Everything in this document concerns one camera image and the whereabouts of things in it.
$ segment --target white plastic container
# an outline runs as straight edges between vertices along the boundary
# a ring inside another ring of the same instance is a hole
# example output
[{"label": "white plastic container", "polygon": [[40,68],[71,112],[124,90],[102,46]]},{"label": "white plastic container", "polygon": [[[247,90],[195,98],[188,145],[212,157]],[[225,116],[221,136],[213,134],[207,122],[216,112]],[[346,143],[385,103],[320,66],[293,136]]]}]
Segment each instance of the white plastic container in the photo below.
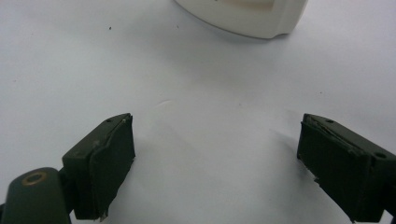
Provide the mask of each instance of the white plastic container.
[{"label": "white plastic container", "polygon": [[176,0],[210,24],[241,35],[272,38],[297,25],[307,0]]}]

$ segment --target small hole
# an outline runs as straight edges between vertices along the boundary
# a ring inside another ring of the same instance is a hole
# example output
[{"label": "small hole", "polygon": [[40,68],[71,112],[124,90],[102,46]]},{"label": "small hole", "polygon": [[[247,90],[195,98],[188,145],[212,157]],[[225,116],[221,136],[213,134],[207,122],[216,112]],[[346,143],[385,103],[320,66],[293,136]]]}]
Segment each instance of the small hole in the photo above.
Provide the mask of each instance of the small hole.
[{"label": "small hole", "polygon": [[376,152],[375,155],[379,158],[385,159],[387,156],[385,154],[382,154],[380,152]]},{"label": "small hole", "polygon": [[28,183],[33,183],[33,182],[39,180],[41,177],[43,177],[42,174],[32,175],[32,176],[29,176],[29,177],[26,179],[26,181],[27,181]]},{"label": "small hole", "polygon": [[41,181],[45,180],[46,178],[47,178],[47,173],[39,171],[39,172],[35,172],[33,174],[26,176],[22,180],[22,184],[24,186],[32,186],[37,183],[40,183]]}]

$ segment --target dark green plastic part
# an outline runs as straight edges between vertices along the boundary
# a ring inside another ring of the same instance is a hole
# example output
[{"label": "dark green plastic part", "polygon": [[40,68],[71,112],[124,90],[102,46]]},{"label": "dark green plastic part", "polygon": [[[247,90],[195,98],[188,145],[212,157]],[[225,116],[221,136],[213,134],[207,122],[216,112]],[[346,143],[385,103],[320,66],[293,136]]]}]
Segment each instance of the dark green plastic part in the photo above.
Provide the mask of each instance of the dark green plastic part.
[{"label": "dark green plastic part", "polygon": [[77,219],[107,216],[133,159],[130,114],[103,121],[63,156],[64,171],[77,186]]},{"label": "dark green plastic part", "polygon": [[14,179],[1,223],[69,224],[58,171],[41,168]]},{"label": "dark green plastic part", "polygon": [[380,220],[385,188],[396,180],[396,156],[333,120],[309,114],[297,154],[352,221]]}]

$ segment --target white surface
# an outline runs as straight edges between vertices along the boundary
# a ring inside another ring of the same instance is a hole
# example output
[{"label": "white surface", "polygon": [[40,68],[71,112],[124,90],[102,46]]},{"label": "white surface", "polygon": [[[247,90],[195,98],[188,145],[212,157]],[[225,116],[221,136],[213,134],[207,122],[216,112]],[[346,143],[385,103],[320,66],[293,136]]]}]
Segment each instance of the white surface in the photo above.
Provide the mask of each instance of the white surface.
[{"label": "white surface", "polygon": [[227,31],[260,38],[289,34],[307,0],[176,0],[194,16]]},{"label": "white surface", "polygon": [[395,8],[310,1],[266,41],[171,0],[3,0],[0,202],[131,112],[136,158],[105,223],[348,223],[296,160],[300,121],[325,116],[396,153]]}]

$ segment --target white object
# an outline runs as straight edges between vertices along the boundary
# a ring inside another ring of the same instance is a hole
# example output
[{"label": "white object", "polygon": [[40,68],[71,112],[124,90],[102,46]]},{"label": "white object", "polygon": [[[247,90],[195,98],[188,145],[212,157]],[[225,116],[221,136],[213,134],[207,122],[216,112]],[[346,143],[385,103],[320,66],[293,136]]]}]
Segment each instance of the white object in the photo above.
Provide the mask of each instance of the white object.
[{"label": "white object", "polygon": [[272,38],[297,25],[307,0],[176,0],[190,13],[241,35]]}]

